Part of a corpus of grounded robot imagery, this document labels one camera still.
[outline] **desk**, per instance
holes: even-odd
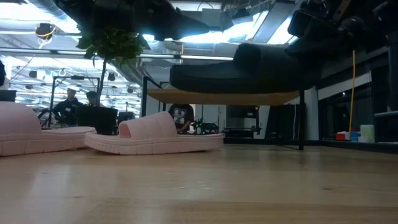
[[[156,89],[148,89],[148,82],[155,85]],[[146,116],[147,96],[151,96],[155,100],[163,103],[163,111],[166,110],[167,103],[176,104],[199,104],[199,105],[236,105],[236,106],[279,106],[300,97],[300,133],[305,131],[305,98],[304,90],[293,91],[288,93],[266,93],[266,94],[211,94],[211,93],[194,93],[176,89],[163,89],[159,84],[144,77],[142,82],[142,108],[141,116]],[[298,145],[299,150],[304,149],[304,134],[300,134],[298,141],[280,140],[280,145]]]

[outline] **cable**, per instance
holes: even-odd
[[[355,75],[356,75],[356,58],[355,50],[353,51],[353,89],[351,90],[351,113],[349,115],[349,134],[351,136],[353,125],[353,111],[354,111],[354,89],[355,89]]]
[[[214,9],[214,7],[213,7],[208,1],[202,1],[202,2],[199,4],[199,6],[198,6],[197,11],[199,11],[199,8],[200,8],[200,6],[201,6],[203,3],[208,4],[212,9]]]

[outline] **black t-shirt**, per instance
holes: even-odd
[[[169,114],[173,117],[175,127],[177,129],[182,128],[186,122],[193,122],[193,108],[191,105],[177,105],[174,104],[169,109]]]
[[[83,106],[83,103],[80,103],[76,98],[73,100],[65,100],[60,102],[55,106],[52,110],[54,114],[61,114],[66,117],[66,124],[74,125],[77,123],[76,121],[76,107]]]

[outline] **potted plant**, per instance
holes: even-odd
[[[103,30],[91,31],[81,26],[78,28],[81,32],[81,38],[76,47],[86,50],[84,58],[92,58],[93,66],[95,66],[96,57],[103,58],[104,60],[99,92],[97,93],[97,106],[99,106],[104,86],[106,64],[115,61],[117,65],[122,66],[125,63],[129,63],[129,60],[136,59],[144,49],[145,40],[140,34],[120,29],[105,28]]]
[[[105,28],[103,30],[86,30],[79,27],[81,38],[77,48],[86,50],[84,58],[93,59],[95,66],[96,57],[103,58],[103,69],[97,93],[96,107],[79,107],[76,116],[79,126],[95,127],[98,134],[114,134],[116,116],[118,111],[113,108],[100,107],[101,93],[104,86],[106,64],[115,62],[119,66],[129,64],[129,60],[135,59],[143,51],[144,38],[125,30]]]

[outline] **yellow pole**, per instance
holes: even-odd
[[[349,114],[349,136],[351,138],[351,130],[353,125],[353,112],[354,112],[354,88],[355,88],[355,75],[356,75],[356,59],[355,50],[353,51],[353,89],[351,90],[351,113]]]

